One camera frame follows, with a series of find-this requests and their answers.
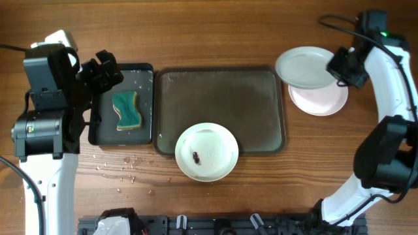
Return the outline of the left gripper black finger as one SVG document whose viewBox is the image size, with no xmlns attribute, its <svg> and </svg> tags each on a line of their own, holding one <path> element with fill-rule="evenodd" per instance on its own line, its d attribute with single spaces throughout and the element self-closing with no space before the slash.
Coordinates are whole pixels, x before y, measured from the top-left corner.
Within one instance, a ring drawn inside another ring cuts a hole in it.
<svg viewBox="0 0 418 235">
<path fill-rule="evenodd" d="M 81 67 L 82 79 L 87 83 L 92 93 L 104 93 L 111 89 L 111 72 L 107 65 L 98 64 L 95 59 L 90 59 L 83 63 Z"/>
<path fill-rule="evenodd" d="M 118 67 L 118 63 L 114 54 L 102 50 L 96 53 L 97 58 L 101 62 L 99 65 L 99 70 L 101 72 L 101 77 L 99 81 L 102 86 L 115 86 L 123 82 L 123 74 Z"/>
</svg>

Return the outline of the green yellow sponge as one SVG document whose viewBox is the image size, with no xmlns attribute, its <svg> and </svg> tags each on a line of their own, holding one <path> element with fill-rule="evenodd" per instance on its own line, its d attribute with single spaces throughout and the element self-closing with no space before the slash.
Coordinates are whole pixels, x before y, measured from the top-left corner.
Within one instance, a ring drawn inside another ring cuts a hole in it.
<svg viewBox="0 0 418 235">
<path fill-rule="evenodd" d="M 136 91 L 125 91 L 114 94 L 112 103 L 119 117 L 117 130 L 138 129 L 142 126 L 142 116 L 137 108 L 138 94 Z"/>
</svg>

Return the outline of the white plate with dark smear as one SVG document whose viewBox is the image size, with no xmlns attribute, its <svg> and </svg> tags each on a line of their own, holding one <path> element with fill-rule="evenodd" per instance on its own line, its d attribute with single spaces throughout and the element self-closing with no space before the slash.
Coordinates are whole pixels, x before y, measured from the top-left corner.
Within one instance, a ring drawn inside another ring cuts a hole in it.
<svg viewBox="0 0 418 235">
<path fill-rule="evenodd" d="M 300 89 L 288 86 L 293 103 L 313 116 L 330 116 L 340 111 L 348 99 L 348 88 L 331 84 L 319 89 Z"/>
</svg>

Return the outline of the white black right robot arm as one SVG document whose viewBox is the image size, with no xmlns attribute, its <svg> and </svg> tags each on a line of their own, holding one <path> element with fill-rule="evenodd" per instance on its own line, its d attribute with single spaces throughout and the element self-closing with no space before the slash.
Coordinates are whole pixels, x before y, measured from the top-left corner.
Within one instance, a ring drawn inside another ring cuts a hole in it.
<svg viewBox="0 0 418 235">
<path fill-rule="evenodd" d="M 417 89 L 410 45 L 387 30 L 384 10 L 364 10 L 350 20 L 350 49 L 341 47 L 326 66 L 339 87 L 360 89 L 370 80 L 379 121 L 357 148 L 353 174 L 331 196 L 318 200 L 304 222 L 318 234 L 343 234 L 379 200 L 397 204 L 417 188 Z"/>
</svg>

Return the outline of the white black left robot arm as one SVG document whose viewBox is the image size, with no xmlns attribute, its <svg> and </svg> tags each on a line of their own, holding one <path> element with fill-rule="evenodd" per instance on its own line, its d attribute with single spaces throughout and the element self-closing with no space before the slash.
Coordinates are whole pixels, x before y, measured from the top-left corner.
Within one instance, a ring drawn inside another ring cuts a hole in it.
<svg viewBox="0 0 418 235">
<path fill-rule="evenodd" d="M 74 182 L 83 114 L 94 98 L 123 81 L 114 55 L 106 50 L 85 63 L 74 48 L 44 44 L 25 52 L 30 89 L 12 127 L 15 171 L 25 186 L 26 234 L 74 234 Z"/>
</svg>

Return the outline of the small black tray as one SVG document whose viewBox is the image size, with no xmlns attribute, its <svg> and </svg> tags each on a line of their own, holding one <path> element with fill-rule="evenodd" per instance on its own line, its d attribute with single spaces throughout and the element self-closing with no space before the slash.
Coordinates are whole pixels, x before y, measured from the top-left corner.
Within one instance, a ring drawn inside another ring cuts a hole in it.
<svg viewBox="0 0 418 235">
<path fill-rule="evenodd" d="M 96 146 L 149 144 L 153 127 L 153 67 L 149 63 L 120 63 L 118 67 L 123 82 L 92 101 L 89 143 Z M 136 108 L 141 126 L 118 130 L 120 115 L 114 109 L 113 96 L 128 91 L 137 93 Z"/>
</svg>

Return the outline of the large dark brown tray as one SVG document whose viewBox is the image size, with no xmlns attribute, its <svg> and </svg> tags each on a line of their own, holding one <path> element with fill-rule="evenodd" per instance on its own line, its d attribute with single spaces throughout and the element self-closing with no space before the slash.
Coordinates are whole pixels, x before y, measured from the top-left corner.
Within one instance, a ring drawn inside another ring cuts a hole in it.
<svg viewBox="0 0 418 235">
<path fill-rule="evenodd" d="M 282 83 L 269 66 L 179 67 L 154 78 L 153 148 L 174 155 L 180 135 L 198 123 L 229 130 L 242 155 L 272 155 L 287 143 Z"/>
</svg>

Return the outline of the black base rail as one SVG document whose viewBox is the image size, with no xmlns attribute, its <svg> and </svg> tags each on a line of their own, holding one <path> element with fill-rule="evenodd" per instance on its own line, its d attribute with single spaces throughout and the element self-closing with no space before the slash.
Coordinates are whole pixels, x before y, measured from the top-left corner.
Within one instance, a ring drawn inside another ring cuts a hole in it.
<svg viewBox="0 0 418 235">
<path fill-rule="evenodd" d="M 364 215 L 351 226 L 321 224 L 314 213 L 276 216 L 258 214 L 244 217 L 188 217 L 178 215 L 137 215 L 132 208 L 106 210 L 96 218 L 78 221 L 78 234 L 368 234 Z"/>
</svg>

